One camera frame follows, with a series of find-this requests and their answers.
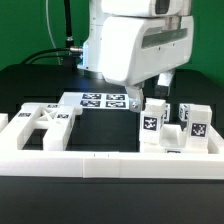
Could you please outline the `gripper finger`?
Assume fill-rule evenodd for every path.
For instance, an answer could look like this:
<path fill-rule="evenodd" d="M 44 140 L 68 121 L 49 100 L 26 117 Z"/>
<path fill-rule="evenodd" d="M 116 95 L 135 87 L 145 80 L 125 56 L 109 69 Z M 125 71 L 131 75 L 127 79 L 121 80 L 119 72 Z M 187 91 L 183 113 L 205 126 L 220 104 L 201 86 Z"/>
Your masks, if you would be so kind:
<path fill-rule="evenodd" d="M 159 74 L 155 87 L 155 96 L 157 98 L 167 98 L 169 96 L 174 74 L 174 69 Z"/>
<path fill-rule="evenodd" d="M 129 97 L 129 109 L 132 112 L 141 112 L 143 108 L 143 83 L 138 83 L 126 87 L 126 92 Z"/>

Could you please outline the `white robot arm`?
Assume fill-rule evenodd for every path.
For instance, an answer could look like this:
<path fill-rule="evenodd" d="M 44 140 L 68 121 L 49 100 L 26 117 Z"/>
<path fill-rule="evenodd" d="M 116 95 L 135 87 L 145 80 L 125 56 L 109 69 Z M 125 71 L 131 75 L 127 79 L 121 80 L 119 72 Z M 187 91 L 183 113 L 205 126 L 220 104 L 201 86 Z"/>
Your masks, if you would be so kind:
<path fill-rule="evenodd" d="M 89 0 L 89 37 L 80 69 L 123 86 L 129 108 L 142 110 L 144 81 L 168 85 L 192 53 L 192 0 Z"/>

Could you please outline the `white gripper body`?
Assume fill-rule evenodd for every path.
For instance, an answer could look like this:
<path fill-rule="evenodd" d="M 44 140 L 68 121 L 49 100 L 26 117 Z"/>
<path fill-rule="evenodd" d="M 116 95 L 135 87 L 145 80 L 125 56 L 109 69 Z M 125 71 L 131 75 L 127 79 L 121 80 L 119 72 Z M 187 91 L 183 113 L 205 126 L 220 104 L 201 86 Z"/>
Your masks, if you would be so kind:
<path fill-rule="evenodd" d="M 192 0 L 102 0 L 100 68 L 107 82 L 131 86 L 187 63 Z"/>

